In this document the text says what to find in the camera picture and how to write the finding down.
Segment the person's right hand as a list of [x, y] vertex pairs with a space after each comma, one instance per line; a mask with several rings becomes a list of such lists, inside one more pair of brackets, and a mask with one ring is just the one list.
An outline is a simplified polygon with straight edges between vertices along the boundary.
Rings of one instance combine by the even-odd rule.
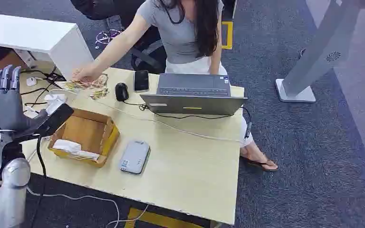
[[101, 76], [100, 72], [90, 68], [90, 67], [82, 67], [77, 68], [72, 73], [72, 80], [79, 81], [83, 83], [91, 83], [97, 80]]

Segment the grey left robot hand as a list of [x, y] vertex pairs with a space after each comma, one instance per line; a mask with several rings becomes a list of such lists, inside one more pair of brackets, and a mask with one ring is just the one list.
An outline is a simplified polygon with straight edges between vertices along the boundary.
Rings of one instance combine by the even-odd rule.
[[0, 132], [22, 133], [38, 129], [48, 119], [46, 110], [30, 118], [23, 113], [19, 92], [21, 67], [7, 65], [0, 69]]

